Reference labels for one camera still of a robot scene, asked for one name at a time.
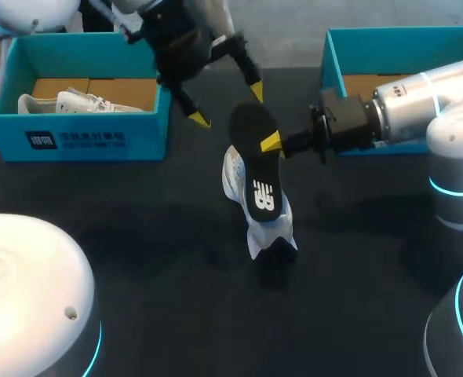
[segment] gray floor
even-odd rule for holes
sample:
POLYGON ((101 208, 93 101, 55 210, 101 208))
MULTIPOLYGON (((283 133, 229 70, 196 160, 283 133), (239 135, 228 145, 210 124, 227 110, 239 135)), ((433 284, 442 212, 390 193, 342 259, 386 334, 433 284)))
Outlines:
MULTIPOLYGON (((329 27, 463 25, 463 0, 229 0, 263 67, 319 65, 329 27)), ((135 17, 127 17, 138 27, 135 17)), ((73 30, 80 29, 80 18, 73 30)))

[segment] new balance logo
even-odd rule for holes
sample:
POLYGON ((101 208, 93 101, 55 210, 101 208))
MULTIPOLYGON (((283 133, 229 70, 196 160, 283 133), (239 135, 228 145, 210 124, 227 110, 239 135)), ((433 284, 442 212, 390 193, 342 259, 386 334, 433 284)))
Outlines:
POLYGON ((253 180, 253 185, 256 189, 254 192, 256 207, 260 210, 274 210, 275 203, 273 203, 273 196, 270 195, 273 191, 272 186, 265 185, 264 183, 260 183, 256 180, 253 180))

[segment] white sneaker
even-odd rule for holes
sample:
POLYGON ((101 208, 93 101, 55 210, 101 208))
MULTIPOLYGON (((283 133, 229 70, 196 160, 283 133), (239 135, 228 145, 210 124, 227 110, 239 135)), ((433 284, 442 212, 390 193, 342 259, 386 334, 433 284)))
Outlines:
POLYGON ((78 92, 69 88, 65 92, 59 92, 57 98, 38 99, 29 94, 23 94, 18 101, 19 114, 86 114, 105 112, 144 112, 140 108, 112 104, 93 94, 78 92))
POLYGON ((246 216, 247 223, 249 224, 247 246, 249 247, 252 259, 256 259, 261 250, 268 249, 279 237, 285 239, 297 250, 297 245, 293 238, 293 213, 284 192, 282 192, 283 208, 275 220, 258 222, 252 219, 246 204, 245 164, 233 146, 224 155, 222 180, 224 194, 229 199, 239 203, 246 216))

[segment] white robot head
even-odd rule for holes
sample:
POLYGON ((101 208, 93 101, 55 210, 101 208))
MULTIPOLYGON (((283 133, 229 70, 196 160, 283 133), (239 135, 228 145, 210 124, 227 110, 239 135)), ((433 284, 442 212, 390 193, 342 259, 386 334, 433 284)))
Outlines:
POLYGON ((0 0, 0 26, 17 34, 55 31, 66 25, 80 0, 0 0))

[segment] shoelace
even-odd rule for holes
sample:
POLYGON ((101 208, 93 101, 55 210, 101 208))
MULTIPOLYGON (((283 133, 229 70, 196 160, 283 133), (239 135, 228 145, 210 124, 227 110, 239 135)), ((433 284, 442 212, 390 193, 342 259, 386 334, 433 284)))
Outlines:
POLYGON ((74 93, 79 95, 80 97, 87 98, 91 101, 93 101, 93 106, 90 109, 91 112, 95 112, 98 108, 102 108, 107 112, 114 112, 115 111, 115 105, 112 104, 110 101, 106 101, 102 97, 96 97, 93 94, 85 94, 82 92, 79 92, 78 90, 74 88, 68 88, 68 92, 74 93))

